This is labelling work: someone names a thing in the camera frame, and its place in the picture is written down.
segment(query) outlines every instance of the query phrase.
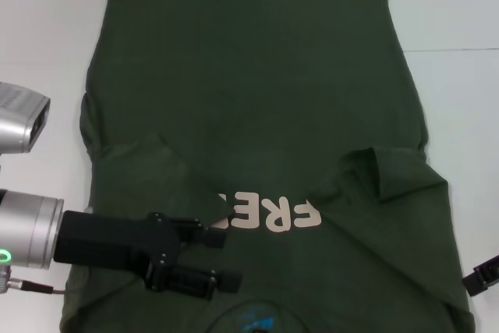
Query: white table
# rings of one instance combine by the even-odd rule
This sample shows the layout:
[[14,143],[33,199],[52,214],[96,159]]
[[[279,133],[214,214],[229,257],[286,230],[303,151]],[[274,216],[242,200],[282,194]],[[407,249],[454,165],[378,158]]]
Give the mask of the white table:
[[[78,121],[105,3],[0,0],[0,80],[52,99],[31,153],[0,159],[2,188],[60,197],[71,210],[86,207],[90,162]],[[390,0],[390,7],[426,112],[430,163],[451,184],[468,274],[499,254],[499,0]],[[50,271],[15,268],[14,275],[61,289],[68,271],[53,264]],[[499,331],[499,286],[472,306],[478,332]],[[0,328],[55,333],[61,308],[61,296],[11,291],[0,296]]]

